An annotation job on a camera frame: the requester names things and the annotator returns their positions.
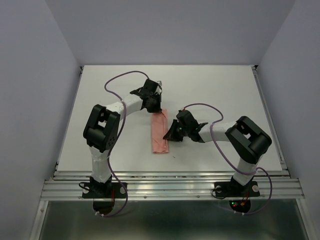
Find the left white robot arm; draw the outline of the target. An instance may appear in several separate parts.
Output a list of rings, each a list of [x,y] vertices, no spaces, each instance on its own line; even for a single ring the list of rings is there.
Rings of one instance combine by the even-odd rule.
[[[84,199],[110,198],[114,187],[110,168],[110,154],[123,129],[120,123],[126,122],[130,114],[146,109],[149,113],[160,113],[161,81],[147,79],[144,85],[132,90],[128,96],[109,105],[95,105],[83,131],[89,146],[92,172],[89,182],[81,182]]]

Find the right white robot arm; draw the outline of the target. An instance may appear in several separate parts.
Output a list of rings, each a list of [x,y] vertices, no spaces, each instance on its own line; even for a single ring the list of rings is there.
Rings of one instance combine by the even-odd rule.
[[[232,166],[235,173],[230,182],[222,189],[235,195],[242,195],[249,188],[261,157],[272,144],[271,137],[247,116],[229,123],[220,123],[221,120],[199,123],[188,110],[181,110],[172,121],[164,140],[181,142],[189,137],[196,143],[213,142],[224,159],[226,155],[218,146],[218,142],[229,142],[237,154],[239,162]]]

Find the pink satin napkin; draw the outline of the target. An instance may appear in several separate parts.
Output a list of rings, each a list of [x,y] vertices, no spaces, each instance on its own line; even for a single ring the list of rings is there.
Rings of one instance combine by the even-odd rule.
[[[163,108],[159,113],[151,115],[151,151],[153,154],[169,152],[168,141],[163,137],[168,132],[168,111]]]

